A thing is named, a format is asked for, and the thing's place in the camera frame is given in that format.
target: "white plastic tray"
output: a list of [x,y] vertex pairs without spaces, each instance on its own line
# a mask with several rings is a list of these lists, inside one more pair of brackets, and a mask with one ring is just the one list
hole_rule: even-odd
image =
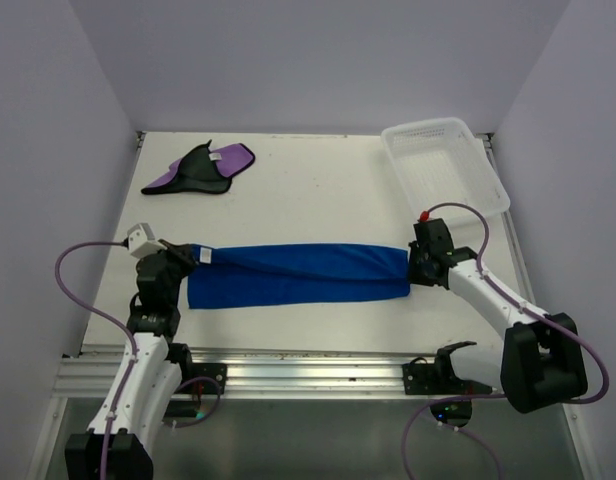
[[[510,198],[480,140],[458,118],[438,118],[387,128],[381,139],[415,218],[442,202],[459,202],[490,217]],[[459,208],[444,210],[449,225],[475,220]]]

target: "purple cloth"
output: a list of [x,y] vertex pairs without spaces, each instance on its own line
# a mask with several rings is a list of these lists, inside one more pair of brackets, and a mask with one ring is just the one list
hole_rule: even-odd
[[[243,172],[255,161],[255,155],[241,143],[234,143],[218,148],[213,150],[212,153],[221,154],[221,160],[217,160],[215,163],[217,165],[217,170],[219,170],[221,176],[225,178],[232,178]],[[180,162],[181,158],[172,162],[168,167],[168,172],[164,173],[150,185],[147,185],[146,188],[159,187],[171,182],[177,174]]]

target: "black and purple fabric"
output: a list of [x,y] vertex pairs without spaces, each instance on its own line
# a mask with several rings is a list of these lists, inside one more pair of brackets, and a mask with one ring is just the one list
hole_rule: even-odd
[[210,142],[199,145],[170,164],[168,172],[141,190],[144,195],[201,192],[226,193],[232,178],[246,170],[255,155],[241,143],[210,150]]

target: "white label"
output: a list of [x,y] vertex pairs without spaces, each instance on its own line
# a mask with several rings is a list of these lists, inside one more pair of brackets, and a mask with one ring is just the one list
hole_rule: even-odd
[[201,263],[210,263],[212,261],[212,250],[201,247],[201,250],[199,250],[199,261]]

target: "cable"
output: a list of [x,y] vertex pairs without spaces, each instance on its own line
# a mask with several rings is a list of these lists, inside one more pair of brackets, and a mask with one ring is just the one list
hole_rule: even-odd
[[[74,252],[75,250],[79,250],[81,248],[96,247],[96,246],[124,247],[125,245],[121,242],[85,242],[85,243],[78,243],[77,245],[73,245],[72,247],[64,250],[57,258],[57,261],[55,262],[55,280],[57,281],[57,285],[59,285],[59,288],[61,289],[61,291],[64,292],[66,296],[70,298],[73,302],[75,302],[77,305],[88,310],[89,312],[95,313],[99,315],[100,317],[105,318],[109,322],[112,322],[114,325],[119,327],[124,332],[126,337],[128,337],[132,355],[133,357],[136,358],[137,353],[138,353],[137,342],[135,341],[135,338],[133,337],[132,332],[128,330],[128,328],[126,328],[126,326],[123,323],[121,323],[119,320],[117,320],[115,317],[108,315],[106,312],[99,310],[93,305],[90,305],[84,302],[83,300],[81,300],[79,297],[77,297],[74,293],[72,293],[68,289],[63,279],[61,278],[61,264],[70,253]],[[106,420],[106,428],[104,430],[103,445],[101,447],[101,462],[99,464],[99,479],[100,480],[106,480],[106,470],[108,468],[108,445],[110,444],[112,422],[114,421],[115,412],[117,411],[117,404],[119,403],[121,394],[124,390],[124,387],[126,386],[126,383],[128,382],[128,378],[130,378],[130,374],[132,373],[132,368],[134,365],[135,365],[135,362],[133,360],[128,362],[128,366],[126,367],[126,370],[121,379],[121,382],[119,382],[119,387],[117,388],[117,391],[115,392],[115,395],[113,396],[113,399],[110,403],[110,416]]]
[[606,393],[608,393],[608,389],[610,388],[610,376],[608,375],[608,369],[606,368],[606,365],[604,364],[604,362],[601,359],[601,357],[599,356],[599,354],[592,347],[592,345],[590,345],[586,340],[582,339],[576,333],[573,333],[570,330],[568,330],[567,328],[562,327],[558,323],[553,322],[552,320],[546,318],[544,315],[541,315],[541,314],[539,314],[537,312],[534,312],[533,310],[530,310],[529,308],[526,308],[525,306],[520,305],[519,302],[517,302],[514,298],[512,298],[510,295],[508,295],[499,285],[497,285],[497,283],[494,280],[492,280],[490,278],[490,276],[488,276],[487,273],[484,273],[484,267],[483,267],[482,259],[483,259],[484,252],[486,251],[486,246],[488,246],[488,241],[490,240],[490,228],[488,227],[488,222],[486,221],[486,218],[479,211],[477,211],[473,207],[470,207],[468,205],[464,205],[463,203],[444,202],[444,203],[440,203],[438,205],[435,205],[434,207],[430,208],[427,212],[424,212],[424,213],[430,214],[433,211],[435,211],[435,210],[437,210],[439,208],[442,208],[442,207],[459,207],[459,208],[463,208],[463,209],[468,210],[468,211],[472,212],[473,214],[475,214],[477,216],[477,218],[479,218],[479,220],[481,221],[481,224],[484,227],[484,241],[481,244],[481,247],[479,248],[479,252],[477,253],[477,270],[479,270],[479,273],[483,276],[483,278],[486,281],[486,283],[495,292],[497,292],[502,298],[504,298],[504,300],[506,300],[508,303],[510,303],[516,309],[521,310],[523,313],[525,313],[529,317],[534,318],[535,320],[544,323],[545,325],[549,326],[550,328],[553,328],[553,329],[557,330],[559,333],[561,333],[562,335],[564,335],[568,339],[570,339],[573,342],[576,342],[577,344],[579,344],[582,348],[584,348],[590,354],[590,356],[597,363],[597,366],[599,367],[599,371],[601,372],[601,378],[602,378],[602,383],[601,383],[601,387],[600,387],[599,391],[595,395],[593,395],[591,397],[569,400],[569,401],[564,402],[564,403],[585,405],[585,404],[590,404],[590,403],[594,403],[594,402],[596,402],[598,400],[601,400],[606,395]]
[[[408,433],[410,432],[410,427],[412,427],[412,424],[415,423],[415,420],[417,420],[417,417],[419,417],[419,415],[421,415],[428,408],[434,405],[439,405],[440,403],[467,402],[470,400],[479,400],[479,399],[481,400],[500,400],[503,398],[506,398],[506,395],[503,393],[499,393],[496,395],[485,395],[485,394],[459,395],[456,397],[447,397],[447,398],[440,398],[437,400],[432,400],[430,402],[427,402],[426,404],[424,404],[422,407],[418,408],[417,410],[415,410],[415,413],[413,413],[411,417],[408,419],[408,422],[406,422],[406,426],[404,427],[404,431],[401,435],[401,462],[403,463],[403,466],[404,466],[404,469],[406,470],[406,474],[408,475],[408,478],[410,480],[417,480],[417,477],[415,476],[413,471],[410,469],[410,465],[408,464],[408,455],[406,453],[406,447],[408,443]],[[442,425],[447,428],[451,428],[455,430],[456,432],[459,432],[467,436],[468,438],[471,438],[472,440],[480,444],[482,447],[484,447],[484,449],[490,454],[490,456],[495,462],[495,466],[497,467],[497,478],[499,479],[504,478],[504,470],[501,465],[501,461],[497,457],[497,454],[495,453],[495,451],[486,442],[484,442],[481,439],[481,437],[463,428],[455,429],[455,427],[453,427],[452,425],[448,425],[448,424],[442,424]]]
[[182,383],[181,385],[179,385],[177,387],[177,390],[175,390],[175,392],[179,392],[180,390],[183,390],[184,388],[186,388],[189,385],[192,385],[193,383],[199,383],[199,382],[209,382],[212,383],[215,386],[215,390],[217,392],[217,398],[215,399],[215,403],[212,404],[212,407],[210,407],[210,410],[208,411],[208,413],[206,413],[203,417],[198,418],[196,420],[193,420],[191,422],[186,422],[186,423],[179,423],[177,421],[172,421],[170,423],[164,422],[167,426],[172,427],[172,428],[187,428],[187,427],[192,427],[194,425],[199,425],[201,422],[205,422],[206,420],[208,420],[208,418],[210,418],[212,416],[213,413],[215,413],[215,410],[217,410],[217,407],[219,406],[219,400],[221,400],[221,385],[219,385],[219,382],[217,382],[217,380],[215,380],[214,378],[210,378],[210,377],[195,377],[195,378],[191,378],[190,380],[185,381],[184,383]]

